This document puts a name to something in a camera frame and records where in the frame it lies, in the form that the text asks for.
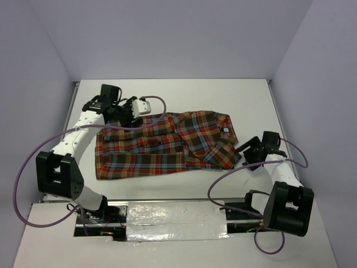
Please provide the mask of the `plaid long sleeve shirt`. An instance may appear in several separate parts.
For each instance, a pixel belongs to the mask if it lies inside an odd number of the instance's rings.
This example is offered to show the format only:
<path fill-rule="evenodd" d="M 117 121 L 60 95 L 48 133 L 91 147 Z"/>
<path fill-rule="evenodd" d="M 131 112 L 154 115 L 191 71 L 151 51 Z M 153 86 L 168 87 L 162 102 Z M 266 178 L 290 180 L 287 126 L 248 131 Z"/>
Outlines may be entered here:
<path fill-rule="evenodd" d="M 214 111 L 166 113 L 136 131 L 103 129 L 95 144 L 97 180 L 232 169 L 240 160 L 231 118 Z"/>

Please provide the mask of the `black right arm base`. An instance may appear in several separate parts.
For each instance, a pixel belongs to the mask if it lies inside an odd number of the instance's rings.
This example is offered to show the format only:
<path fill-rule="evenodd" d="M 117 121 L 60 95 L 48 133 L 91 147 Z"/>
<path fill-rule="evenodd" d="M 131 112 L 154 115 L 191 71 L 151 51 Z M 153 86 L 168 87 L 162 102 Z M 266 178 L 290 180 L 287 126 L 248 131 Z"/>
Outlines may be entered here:
<path fill-rule="evenodd" d="M 270 194 L 258 191 L 250 190 L 245 194 L 243 199 L 234 199 L 232 202 L 225 202 L 224 204 L 229 207 L 238 208 L 241 210 L 247 210 L 251 213 L 241 212 L 237 210 L 225 208 L 225 215 L 227 221 L 245 221 L 245 220 L 260 220 L 262 219 L 263 212 L 265 210 L 267 200 Z"/>

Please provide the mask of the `aluminium table frame rail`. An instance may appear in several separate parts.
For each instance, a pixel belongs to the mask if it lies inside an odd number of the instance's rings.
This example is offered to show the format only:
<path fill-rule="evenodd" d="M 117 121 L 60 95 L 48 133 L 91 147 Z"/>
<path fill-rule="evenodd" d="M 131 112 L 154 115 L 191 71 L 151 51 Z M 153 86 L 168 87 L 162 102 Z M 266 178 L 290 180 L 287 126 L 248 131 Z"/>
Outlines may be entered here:
<path fill-rule="evenodd" d="M 287 161 L 286 163 L 290 166 L 292 173 L 295 176 L 294 183 L 295 186 L 301 186 L 300 173 L 302 168 L 297 164 L 298 161 L 301 161 L 301 165 L 305 163 L 300 152 L 292 145 L 296 141 L 295 134 L 293 134 L 293 124 L 296 123 L 296 120 L 293 117 L 294 109 L 291 109 L 290 104 L 292 104 L 291 97 L 286 98 L 286 94 L 281 95 L 281 85 L 276 84 L 272 79 L 266 80 L 268 89 L 273 101 L 274 108 L 278 117 L 279 126 L 282 130 L 282 137 L 286 140 L 283 141 L 283 144 L 287 150 L 287 156 L 294 160 L 294 162 Z"/>

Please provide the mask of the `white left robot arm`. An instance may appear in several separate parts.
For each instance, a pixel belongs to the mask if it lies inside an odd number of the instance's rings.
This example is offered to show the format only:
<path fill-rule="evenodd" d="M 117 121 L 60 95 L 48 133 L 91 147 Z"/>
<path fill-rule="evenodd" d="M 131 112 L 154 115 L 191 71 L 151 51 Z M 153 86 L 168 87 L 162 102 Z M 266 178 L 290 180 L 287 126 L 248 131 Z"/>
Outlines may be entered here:
<path fill-rule="evenodd" d="M 119 87 L 103 84 L 100 94 L 82 107 L 74 131 L 66 134 L 51 151 L 41 151 L 36 156 L 39 191 L 80 205 L 99 223 L 109 217 L 108 200 L 85 186 L 79 162 L 92 139 L 108 122 L 132 126 L 138 98 L 131 97 L 120 105 L 121 92 Z"/>

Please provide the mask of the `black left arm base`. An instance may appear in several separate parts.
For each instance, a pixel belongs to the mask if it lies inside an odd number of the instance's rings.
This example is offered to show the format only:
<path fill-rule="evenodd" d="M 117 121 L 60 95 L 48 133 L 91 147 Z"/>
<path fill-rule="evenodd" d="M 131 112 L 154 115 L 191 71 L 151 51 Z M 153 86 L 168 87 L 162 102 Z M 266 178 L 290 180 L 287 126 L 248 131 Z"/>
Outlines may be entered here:
<path fill-rule="evenodd" d="M 92 212 L 87 209 L 76 208 L 79 222 L 87 224 L 119 223 L 124 225 L 127 219 L 127 206 L 107 206 L 104 213 Z"/>

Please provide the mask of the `glossy white tape patch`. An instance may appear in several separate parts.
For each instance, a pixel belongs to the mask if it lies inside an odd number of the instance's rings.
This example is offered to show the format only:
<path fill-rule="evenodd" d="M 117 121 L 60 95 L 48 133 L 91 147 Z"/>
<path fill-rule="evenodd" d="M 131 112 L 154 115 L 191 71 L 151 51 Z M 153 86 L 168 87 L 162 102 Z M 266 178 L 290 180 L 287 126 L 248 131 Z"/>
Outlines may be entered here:
<path fill-rule="evenodd" d="M 209 201 L 128 204 L 127 241 L 200 241 L 228 237 L 225 213 Z"/>

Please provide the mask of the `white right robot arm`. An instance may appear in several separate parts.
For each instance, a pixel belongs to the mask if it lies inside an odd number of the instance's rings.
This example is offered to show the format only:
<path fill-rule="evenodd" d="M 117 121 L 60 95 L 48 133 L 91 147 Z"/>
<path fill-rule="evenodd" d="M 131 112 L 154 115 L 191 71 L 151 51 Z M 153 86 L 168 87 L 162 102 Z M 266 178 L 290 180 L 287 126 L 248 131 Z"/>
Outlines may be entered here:
<path fill-rule="evenodd" d="M 241 145 L 237 151 L 250 171 L 263 167 L 273 184 L 270 193 L 250 190 L 245 196 L 243 213 L 248 218 L 263 217 L 263 227 L 303 237 L 308 231 L 314 192 L 296 178 L 289 163 L 293 160 L 280 149 L 279 133 L 265 131 Z"/>

